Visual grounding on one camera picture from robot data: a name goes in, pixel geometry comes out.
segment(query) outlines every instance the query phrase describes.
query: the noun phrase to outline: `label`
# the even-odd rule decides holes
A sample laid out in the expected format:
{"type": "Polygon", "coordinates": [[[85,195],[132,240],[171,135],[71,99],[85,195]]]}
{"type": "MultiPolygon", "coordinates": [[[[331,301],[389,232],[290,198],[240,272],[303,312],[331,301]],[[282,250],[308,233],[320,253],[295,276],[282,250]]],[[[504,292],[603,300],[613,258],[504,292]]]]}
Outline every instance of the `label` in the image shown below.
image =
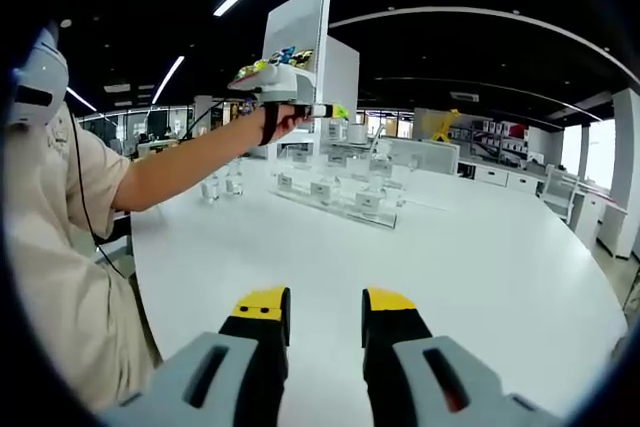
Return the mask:
{"type": "Polygon", "coordinates": [[[308,157],[308,155],[307,155],[306,152],[302,152],[302,151],[296,150],[293,153],[293,161],[294,162],[300,162],[300,163],[306,164],[307,163],[307,157],[308,157]]]}
{"type": "Polygon", "coordinates": [[[383,177],[391,177],[391,170],[393,165],[388,160],[372,159],[369,164],[369,170],[371,172],[377,172],[383,177]]]}
{"type": "Polygon", "coordinates": [[[345,154],[329,154],[327,160],[329,164],[336,167],[347,166],[347,156],[345,154]]]}
{"type": "Polygon", "coordinates": [[[283,190],[291,190],[293,180],[288,175],[278,175],[278,188],[283,190]]]}
{"type": "Polygon", "coordinates": [[[356,208],[365,214],[375,214],[380,210],[380,197],[364,192],[357,193],[356,208]]]}
{"type": "Polygon", "coordinates": [[[329,202],[331,200],[331,187],[311,182],[311,196],[320,202],[329,202]]]}

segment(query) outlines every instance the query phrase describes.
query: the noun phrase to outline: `black cable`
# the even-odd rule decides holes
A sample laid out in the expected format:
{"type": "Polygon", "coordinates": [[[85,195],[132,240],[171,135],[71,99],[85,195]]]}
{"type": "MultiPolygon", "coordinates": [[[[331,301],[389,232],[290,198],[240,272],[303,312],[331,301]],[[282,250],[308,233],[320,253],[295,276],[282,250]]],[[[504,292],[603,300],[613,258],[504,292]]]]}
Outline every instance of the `black cable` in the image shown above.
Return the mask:
{"type": "Polygon", "coordinates": [[[187,129],[187,131],[184,133],[184,135],[182,136],[182,138],[180,139],[180,142],[184,141],[187,139],[187,136],[191,133],[191,131],[193,130],[193,128],[196,126],[196,124],[198,122],[200,122],[202,120],[202,118],[207,115],[209,112],[211,112],[213,109],[215,109],[217,106],[219,106],[220,104],[223,104],[225,102],[228,102],[228,99],[222,99],[220,102],[218,102],[217,104],[213,104],[211,107],[209,107],[207,110],[205,110],[205,112],[198,117],[196,120],[194,120],[192,122],[192,124],[189,126],[189,128],[187,129]]]}
{"type": "Polygon", "coordinates": [[[73,117],[71,118],[71,126],[73,128],[73,138],[75,139],[75,142],[76,142],[76,158],[78,159],[78,181],[80,182],[80,199],[82,200],[82,209],[84,210],[84,215],[87,219],[87,226],[89,227],[89,232],[91,233],[91,239],[93,240],[93,243],[96,245],[100,253],[102,253],[102,255],[104,256],[104,259],[111,266],[111,268],[115,270],[120,277],[126,280],[125,276],[122,275],[122,273],[118,269],[116,269],[115,265],[113,265],[113,262],[111,262],[111,259],[109,258],[107,253],[104,250],[102,250],[102,246],[100,246],[100,244],[96,242],[97,236],[96,236],[96,233],[93,231],[93,227],[91,226],[91,220],[89,219],[89,211],[87,210],[87,203],[84,198],[84,184],[82,183],[82,168],[80,167],[80,145],[78,144],[78,131],[76,129],[76,123],[73,117]]]}

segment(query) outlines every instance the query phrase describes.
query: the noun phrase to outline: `white pillar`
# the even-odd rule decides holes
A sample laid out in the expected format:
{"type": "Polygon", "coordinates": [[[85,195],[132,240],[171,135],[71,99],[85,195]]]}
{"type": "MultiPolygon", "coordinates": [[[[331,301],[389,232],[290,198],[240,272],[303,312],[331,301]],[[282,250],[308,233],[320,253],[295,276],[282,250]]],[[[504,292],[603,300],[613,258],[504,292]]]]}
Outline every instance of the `white pillar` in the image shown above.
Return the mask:
{"type": "Polygon", "coordinates": [[[640,227],[640,96],[631,89],[613,96],[616,159],[611,197],[626,216],[607,209],[598,238],[619,257],[628,258],[640,227]]]}
{"type": "Polygon", "coordinates": [[[589,125],[582,126],[582,137],[580,141],[580,166],[578,167],[578,177],[582,180],[587,178],[587,161],[589,160],[589,125]]]}
{"type": "Polygon", "coordinates": [[[564,144],[564,130],[549,134],[549,141],[544,152],[546,164],[560,165],[562,163],[562,146],[564,144]]]}
{"type": "MultiPolygon", "coordinates": [[[[213,105],[213,97],[210,95],[196,95],[195,108],[193,109],[193,120],[204,114],[213,105]]],[[[211,115],[205,115],[191,130],[194,137],[200,135],[200,129],[204,127],[207,132],[211,130],[211,115]]]]}

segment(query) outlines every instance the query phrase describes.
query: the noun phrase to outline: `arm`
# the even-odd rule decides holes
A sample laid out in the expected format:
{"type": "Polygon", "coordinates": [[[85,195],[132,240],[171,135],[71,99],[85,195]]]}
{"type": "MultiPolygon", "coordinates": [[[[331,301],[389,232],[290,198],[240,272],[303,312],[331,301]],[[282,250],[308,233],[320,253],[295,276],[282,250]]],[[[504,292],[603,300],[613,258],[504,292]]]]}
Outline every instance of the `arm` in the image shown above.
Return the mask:
{"type": "MultiPolygon", "coordinates": [[[[286,135],[302,121],[283,120],[293,114],[293,107],[280,106],[272,140],[286,135]]],[[[184,192],[257,146],[263,126],[264,110],[257,109],[213,132],[132,163],[120,182],[112,207],[139,212],[184,192]]]]}

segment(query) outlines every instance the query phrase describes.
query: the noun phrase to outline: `white table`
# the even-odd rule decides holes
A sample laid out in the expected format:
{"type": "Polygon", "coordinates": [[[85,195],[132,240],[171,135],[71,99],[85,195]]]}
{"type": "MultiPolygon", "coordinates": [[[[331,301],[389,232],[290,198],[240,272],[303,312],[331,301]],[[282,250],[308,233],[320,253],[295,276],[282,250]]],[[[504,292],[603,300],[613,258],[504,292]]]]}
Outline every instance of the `white table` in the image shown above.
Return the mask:
{"type": "MultiPolygon", "coordinates": [[[[596,244],[599,225],[598,221],[604,215],[604,210],[612,209],[618,217],[618,225],[622,227],[624,217],[627,211],[620,207],[611,197],[595,190],[588,184],[580,182],[579,190],[573,202],[573,211],[569,221],[569,227],[582,241],[582,243],[591,250],[596,244]]],[[[612,246],[607,246],[612,252],[616,252],[618,242],[619,228],[615,234],[611,235],[613,240],[612,246]]]]}
{"type": "Polygon", "coordinates": [[[292,290],[289,379],[280,425],[372,425],[362,379],[361,290],[413,300],[434,335],[491,366],[505,392],[565,415],[625,334],[616,296],[588,250],[534,196],[422,173],[395,230],[266,191],[245,162],[245,195],[204,205],[195,188],[133,214],[138,280],[167,358],[217,331],[254,289],[292,290]]]}

